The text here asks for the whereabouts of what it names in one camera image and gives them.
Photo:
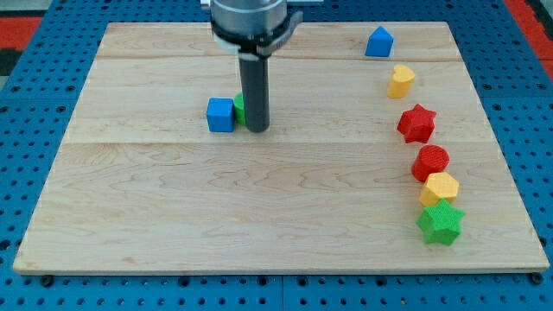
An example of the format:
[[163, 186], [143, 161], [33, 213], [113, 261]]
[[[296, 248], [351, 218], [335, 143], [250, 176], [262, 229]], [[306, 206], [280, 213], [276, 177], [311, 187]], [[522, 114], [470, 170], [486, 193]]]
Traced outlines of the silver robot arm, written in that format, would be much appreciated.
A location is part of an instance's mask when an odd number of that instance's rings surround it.
[[307, 1], [200, 0], [209, 13], [213, 38], [241, 60], [271, 57], [283, 48], [303, 22]]

